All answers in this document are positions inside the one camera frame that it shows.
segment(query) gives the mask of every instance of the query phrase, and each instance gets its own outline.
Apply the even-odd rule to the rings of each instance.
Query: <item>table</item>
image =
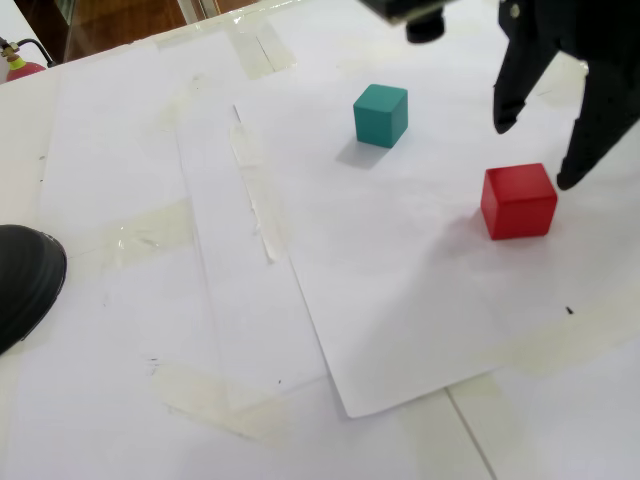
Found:
[[[12,112],[0,120],[0,220],[36,228],[50,221],[41,216],[39,197],[48,181],[61,77],[73,78],[74,69],[136,55],[150,45],[159,48],[167,75],[180,56],[178,88],[189,88],[194,80],[198,88],[203,69],[225,85],[235,83],[238,74],[257,81],[285,68],[289,54],[305,68],[312,59],[288,45],[282,30],[283,24],[294,27],[287,22],[303,22],[297,12],[304,3],[263,2],[0,87],[3,106]],[[276,20],[281,12],[286,16]],[[210,50],[212,36],[224,36],[230,48]],[[362,53],[362,46],[349,48]],[[365,53],[367,61],[384,61]],[[215,134],[221,154],[229,150],[226,134]],[[171,212],[180,208],[178,203]],[[52,315],[0,358],[0,478],[635,478],[632,445],[640,434],[640,389],[629,379],[640,368],[638,341],[623,337],[620,346],[614,342],[609,351],[540,377],[505,368],[351,420],[302,313],[283,323],[294,335],[280,342],[269,336],[269,348],[262,348],[242,322],[214,319],[211,306],[198,303],[205,294],[181,291],[172,282],[169,289],[160,280],[136,290],[140,279],[161,279],[169,272],[178,284],[202,285],[197,242],[178,243],[170,254],[150,256],[119,273],[117,282],[111,271],[99,278],[111,282],[109,306],[116,313],[139,313],[162,292],[178,291],[175,303],[162,305],[196,303],[198,314],[172,322],[154,312],[156,323],[134,315],[135,321],[119,324],[131,326],[126,335],[107,322],[74,323],[66,334],[77,335],[78,342],[65,343],[70,349],[65,352],[57,338],[72,325],[66,317],[80,312],[93,318],[103,306],[92,297],[96,277],[85,275],[102,258],[89,252],[70,260],[70,283]],[[619,303],[626,308],[612,311],[614,320],[633,312],[632,303]],[[100,315],[95,318],[120,318]],[[221,326],[223,341],[216,330]],[[304,349],[297,357],[281,358],[300,345]],[[292,362],[300,366],[289,367]],[[46,363],[51,369],[43,367]],[[277,369],[287,375],[284,386],[274,384]],[[300,371],[302,383],[296,380]],[[237,405],[248,402],[251,415],[230,409],[223,398],[229,394]],[[208,405],[194,405],[198,397]],[[266,405],[257,412],[251,410],[256,398]]]

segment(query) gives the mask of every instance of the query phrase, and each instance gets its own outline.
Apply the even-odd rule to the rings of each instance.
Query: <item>clear tape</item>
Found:
[[[153,38],[159,48],[188,46],[187,43],[199,35],[225,31],[245,73],[249,79],[256,80],[296,65],[295,56],[280,40],[268,16],[304,1],[307,0],[262,0]]]
[[[243,125],[236,125],[231,127],[230,140],[267,257],[270,262],[277,262],[287,253],[288,239],[280,199],[272,187],[261,150],[252,135]]]
[[[62,239],[70,260],[68,280],[74,282],[105,270],[124,269],[193,244],[193,232],[191,202],[184,198],[157,210],[111,222],[87,234]],[[100,261],[83,262],[86,268],[72,268],[76,263],[74,259],[89,254],[99,256]]]
[[[296,65],[296,58],[280,40],[264,12],[241,15],[227,24],[226,32],[245,73],[251,80]]]

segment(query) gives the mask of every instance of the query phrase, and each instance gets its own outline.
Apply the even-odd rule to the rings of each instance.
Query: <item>black hose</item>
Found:
[[[25,38],[24,40],[20,40],[18,42],[18,46],[21,47],[25,43],[33,43],[40,49],[40,52],[42,53],[42,56],[47,61],[47,67],[51,68],[51,67],[55,67],[56,66],[56,62],[53,61],[53,59],[49,56],[49,54],[44,49],[44,47],[40,44],[40,42],[38,42],[37,40],[34,40],[33,38]]]

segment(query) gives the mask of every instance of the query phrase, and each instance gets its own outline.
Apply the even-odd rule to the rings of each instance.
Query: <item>wooden floor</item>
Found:
[[[76,0],[66,60],[185,25],[177,0]]]

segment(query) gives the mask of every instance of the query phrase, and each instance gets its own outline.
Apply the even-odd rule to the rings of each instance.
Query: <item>tape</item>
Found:
[[[272,4],[244,13],[242,10],[226,25],[242,68],[251,80],[279,72],[297,64],[296,58],[280,40],[266,16],[275,9],[299,3],[301,0]]]
[[[282,203],[272,187],[261,150],[243,125],[231,127],[231,146],[256,216],[267,258],[277,262],[287,253],[288,228]]]
[[[480,355],[525,373],[545,376],[617,348],[640,334],[640,285],[552,325]]]
[[[530,433],[493,375],[480,375],[447,390],[492,478],[510,477],[510,465],[527,466],[514,477],[518,480],[553,476],[536,458]]]
[[[394,416],[414,454],[419,478],[489,480],[489,475],[478,476],[483,468],[481,459],[445,390],[397,407]]]
[[[82,280],[109,269],[124,269],[167,251],[192,244],[193,215],[189,199],[110,223],[87,234],[62,239],[70,267],[79,257],[100,254],[100,262],[70,268],[68,281]]]
[[[153,372],[151,383],[165,405],[193,421],[267,446],[279,446],[287,437],[285,404],[277,397],[181,365],[159,365]],[[261,398],[261,401],[249,408],[232,410],[227,398],[231,388],[244,390],[253,398]]]

